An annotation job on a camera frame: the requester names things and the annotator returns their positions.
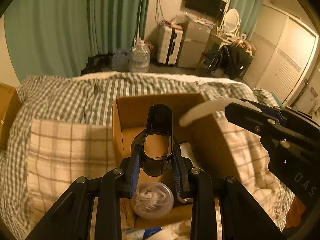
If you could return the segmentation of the black plastic cup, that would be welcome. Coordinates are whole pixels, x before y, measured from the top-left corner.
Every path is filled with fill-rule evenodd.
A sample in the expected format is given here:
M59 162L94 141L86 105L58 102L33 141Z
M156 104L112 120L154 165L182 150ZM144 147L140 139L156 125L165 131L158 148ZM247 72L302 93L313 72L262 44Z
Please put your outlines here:
M180 150L173 134L172 110L164 104L153 105L148 112L145 129L131 144L131 157L137 168L151 177L161 176L172 165L179 166Z

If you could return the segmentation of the black jacket on chair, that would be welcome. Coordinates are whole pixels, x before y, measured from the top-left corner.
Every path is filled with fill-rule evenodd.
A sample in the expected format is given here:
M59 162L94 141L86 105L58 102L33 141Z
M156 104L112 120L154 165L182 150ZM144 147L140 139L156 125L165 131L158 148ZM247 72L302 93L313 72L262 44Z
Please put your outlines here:
M252 63L255 51L250 44L228 44L221 47L215 53L207 68L212 74L218 69L223 71L231 80L240 78Z

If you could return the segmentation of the blue white tissue pack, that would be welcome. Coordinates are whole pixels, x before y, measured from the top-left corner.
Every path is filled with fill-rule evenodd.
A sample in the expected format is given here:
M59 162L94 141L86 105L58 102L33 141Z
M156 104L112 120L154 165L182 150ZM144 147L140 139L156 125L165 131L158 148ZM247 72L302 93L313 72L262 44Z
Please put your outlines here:
M130 229L124 232L124 239L126 240L145 240L151 237L152 235L160 232L162 230L161 227L155 227L151 229L141 229L135 230Z

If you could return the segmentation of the white wardrobe sliding doors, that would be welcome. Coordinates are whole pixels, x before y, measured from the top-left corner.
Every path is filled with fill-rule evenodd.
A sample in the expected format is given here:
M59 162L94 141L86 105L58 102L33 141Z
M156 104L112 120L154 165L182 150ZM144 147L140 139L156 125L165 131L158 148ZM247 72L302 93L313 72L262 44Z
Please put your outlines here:
M244 81L262 88L287 104L308 72L319 35L296 17L263 5L250 42L257 52Z

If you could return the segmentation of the beige plaid blanket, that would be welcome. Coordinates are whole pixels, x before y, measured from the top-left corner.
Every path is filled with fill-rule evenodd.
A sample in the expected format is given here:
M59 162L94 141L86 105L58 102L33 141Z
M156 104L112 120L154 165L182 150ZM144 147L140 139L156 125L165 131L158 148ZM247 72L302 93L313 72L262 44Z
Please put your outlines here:
M98 178L115 166L110 128L33 120L27 146L32 222L37 223L76 178Z

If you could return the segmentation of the clear round plastic container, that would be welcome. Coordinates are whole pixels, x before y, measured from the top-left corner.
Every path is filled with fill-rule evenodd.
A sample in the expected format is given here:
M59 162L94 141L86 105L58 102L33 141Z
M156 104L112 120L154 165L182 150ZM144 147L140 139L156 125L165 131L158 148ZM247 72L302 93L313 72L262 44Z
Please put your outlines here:
M174 205L174 195L161 182L147 182L137 186L131 206L138 217L155 219L168 214Z

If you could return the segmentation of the white oval mirror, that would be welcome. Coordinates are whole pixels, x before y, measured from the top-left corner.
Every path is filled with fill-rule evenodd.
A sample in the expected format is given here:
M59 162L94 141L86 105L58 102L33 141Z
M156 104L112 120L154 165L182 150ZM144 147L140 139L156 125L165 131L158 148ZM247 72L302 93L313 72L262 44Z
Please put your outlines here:
M240 27L240 16L236 9L229 9L222 21L222 31L225 34L233 34L237 31L237 29Z

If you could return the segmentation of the grey mini fridge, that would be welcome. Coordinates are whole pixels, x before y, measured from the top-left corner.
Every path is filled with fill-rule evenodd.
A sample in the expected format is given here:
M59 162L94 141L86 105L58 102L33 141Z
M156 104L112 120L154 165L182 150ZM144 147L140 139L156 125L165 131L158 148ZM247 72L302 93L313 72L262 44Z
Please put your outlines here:
M196 68L202 52L204 52L211 28L194 21L181 24L183 35L177 59L177 66L181 68Z

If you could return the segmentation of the green curtain right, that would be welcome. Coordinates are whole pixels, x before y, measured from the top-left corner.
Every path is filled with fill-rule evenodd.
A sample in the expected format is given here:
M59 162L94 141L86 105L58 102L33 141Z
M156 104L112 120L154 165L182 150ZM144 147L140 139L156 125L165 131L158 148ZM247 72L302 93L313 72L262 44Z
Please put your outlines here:
M231 0L229 9L236 9L240 16L240 34L245 33L247 39L253 35L254 26L260 14L263 0Z

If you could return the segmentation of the green curtain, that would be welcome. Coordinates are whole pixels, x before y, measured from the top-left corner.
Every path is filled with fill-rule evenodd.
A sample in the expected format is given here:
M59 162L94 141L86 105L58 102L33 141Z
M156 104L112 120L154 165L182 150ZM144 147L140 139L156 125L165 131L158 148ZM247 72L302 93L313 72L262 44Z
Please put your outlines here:
M240 34L245 33L247 39L253 35L254 26L260 14L263 0L231 0L229 9L236 9L240 16Z
M91 56L130 49L149 0L12 0L4 32L18 80L80 75Z

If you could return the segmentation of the white suitcase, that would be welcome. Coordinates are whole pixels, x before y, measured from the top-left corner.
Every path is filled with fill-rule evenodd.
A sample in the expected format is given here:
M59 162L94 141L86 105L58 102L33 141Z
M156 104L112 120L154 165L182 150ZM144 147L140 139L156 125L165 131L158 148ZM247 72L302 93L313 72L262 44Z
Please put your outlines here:
M175 65L182 41L183 29L180 25L163 25L158 33L157 62Z

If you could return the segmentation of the large clear water bottle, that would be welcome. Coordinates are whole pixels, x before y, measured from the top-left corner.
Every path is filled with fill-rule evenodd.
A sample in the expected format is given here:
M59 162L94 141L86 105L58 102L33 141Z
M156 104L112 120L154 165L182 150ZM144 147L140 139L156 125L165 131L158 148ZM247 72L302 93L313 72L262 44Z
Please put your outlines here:
M137 38L131 49L129 71L131 73L147 73L150 68L150 50L141 38Z

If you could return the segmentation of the black bag on floor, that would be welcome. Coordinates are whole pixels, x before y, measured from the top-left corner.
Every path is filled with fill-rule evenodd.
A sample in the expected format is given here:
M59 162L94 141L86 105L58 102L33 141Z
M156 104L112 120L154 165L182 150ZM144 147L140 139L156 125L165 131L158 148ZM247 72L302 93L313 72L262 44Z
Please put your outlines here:
M81 76L90 73L100 73L111 68L113 53L98 54L88 57L88 61L83 70L81 70Z

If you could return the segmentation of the green curtain left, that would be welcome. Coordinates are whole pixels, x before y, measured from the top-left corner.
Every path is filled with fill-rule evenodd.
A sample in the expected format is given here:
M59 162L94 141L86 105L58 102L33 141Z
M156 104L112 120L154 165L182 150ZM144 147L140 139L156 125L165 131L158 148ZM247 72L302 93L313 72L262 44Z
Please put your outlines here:
M91 56L130 49L149 0L12 0L4 32L18 80L80 75Z

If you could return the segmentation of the black wall television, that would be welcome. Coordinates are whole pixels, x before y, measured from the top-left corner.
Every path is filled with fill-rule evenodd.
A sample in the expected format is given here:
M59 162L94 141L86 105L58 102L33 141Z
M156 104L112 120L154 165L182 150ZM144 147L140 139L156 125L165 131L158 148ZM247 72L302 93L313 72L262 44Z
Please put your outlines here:
M226 2L223 0L185 0L185 7L220 21L223 18Z

